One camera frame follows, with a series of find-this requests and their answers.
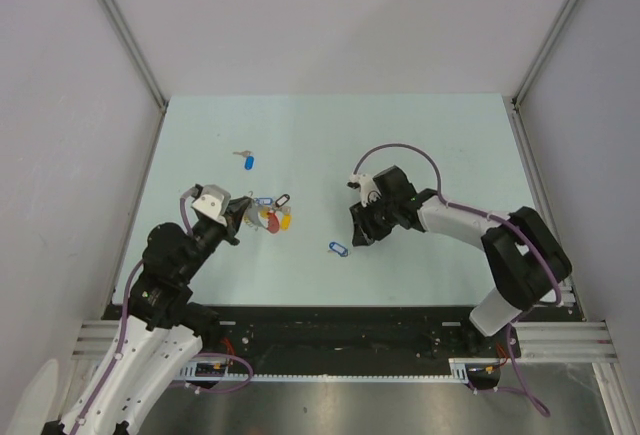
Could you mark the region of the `red handled keyring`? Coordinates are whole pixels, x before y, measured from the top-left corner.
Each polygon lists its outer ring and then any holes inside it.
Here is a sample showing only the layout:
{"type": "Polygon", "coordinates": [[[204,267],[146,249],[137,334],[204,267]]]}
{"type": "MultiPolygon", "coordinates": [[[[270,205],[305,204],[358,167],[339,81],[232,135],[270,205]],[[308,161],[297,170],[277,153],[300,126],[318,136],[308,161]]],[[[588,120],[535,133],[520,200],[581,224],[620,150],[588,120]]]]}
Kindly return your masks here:
{"type": "Polygon", "coordinates": [[[270,234],[280,231],[280,221],[276,213],[265,205],[252,204],[243,216],[244,223],[254,231],[265,230],[270,234]]]}

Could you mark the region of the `yellow tag key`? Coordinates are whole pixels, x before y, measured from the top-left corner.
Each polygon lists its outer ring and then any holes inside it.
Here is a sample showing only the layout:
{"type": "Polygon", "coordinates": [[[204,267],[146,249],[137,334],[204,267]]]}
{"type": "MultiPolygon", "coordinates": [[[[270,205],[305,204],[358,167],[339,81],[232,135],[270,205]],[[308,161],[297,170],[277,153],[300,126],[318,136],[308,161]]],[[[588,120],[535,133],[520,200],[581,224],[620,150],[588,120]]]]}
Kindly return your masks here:
{"type": "Polygon", "coordinates": [[[279,220],[279,230],[280,231],[288,230],[290,225],[291,225],[291,221],[292,221],[291,212],[288,211],[288,210],[278,211],[277,212],[277,217],[278,217],[278,220],[279,220]]]}

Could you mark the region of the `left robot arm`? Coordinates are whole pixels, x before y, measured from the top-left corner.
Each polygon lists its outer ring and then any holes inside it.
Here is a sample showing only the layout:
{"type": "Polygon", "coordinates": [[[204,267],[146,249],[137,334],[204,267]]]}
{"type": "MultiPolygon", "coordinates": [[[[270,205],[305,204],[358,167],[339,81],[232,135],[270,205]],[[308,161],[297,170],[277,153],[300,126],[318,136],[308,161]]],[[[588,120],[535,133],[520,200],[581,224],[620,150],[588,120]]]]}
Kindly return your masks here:
{"type": "Polygon", "coordinates": [[[181,368],[221,342],[218,314],[191,302],[191,280],[222,243],[238,245],[248,196],[217,186],[190,190],[197,221],[155,226],[127,279],[118,329],[94,376],[69,412],[45,434],[136,434],[181,368]]]}

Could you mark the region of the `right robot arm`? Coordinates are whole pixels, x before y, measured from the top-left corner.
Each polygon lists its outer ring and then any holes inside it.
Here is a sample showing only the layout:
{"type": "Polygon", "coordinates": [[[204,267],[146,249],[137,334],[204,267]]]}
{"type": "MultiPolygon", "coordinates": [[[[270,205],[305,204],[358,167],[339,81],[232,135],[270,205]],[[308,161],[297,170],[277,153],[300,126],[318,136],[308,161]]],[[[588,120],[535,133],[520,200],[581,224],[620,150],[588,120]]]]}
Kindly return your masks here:
{"type": "Polygon", "coordinates": [[[348,186],[360,197],[349,208],[355,247],[371,246],[400,226],[448,236],[484,253],[495,288],[461,331],[462,346],[473,356],[486,355],[500,330],[556,291],[573,271],[558,240],[530,207],[496,214],[446,201],[436,190],[417,191],[397,166],[375,176],[352,174],[348,186]]]}

